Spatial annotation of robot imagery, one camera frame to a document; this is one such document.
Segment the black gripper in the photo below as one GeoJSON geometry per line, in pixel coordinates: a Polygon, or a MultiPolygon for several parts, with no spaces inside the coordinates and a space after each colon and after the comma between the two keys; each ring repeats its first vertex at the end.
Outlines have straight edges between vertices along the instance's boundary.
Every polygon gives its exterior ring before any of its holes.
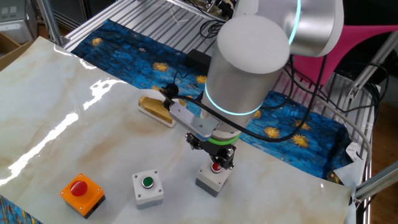
{"type": "Polygon", "coordinates": [[[211,160],[224,169],[232,170],[236,147],[232,144],[218,145],[210,141],[201,141],[192,133],[185,135],[186,142],[193,150],[203,150],[209,154],[211,160]]]}

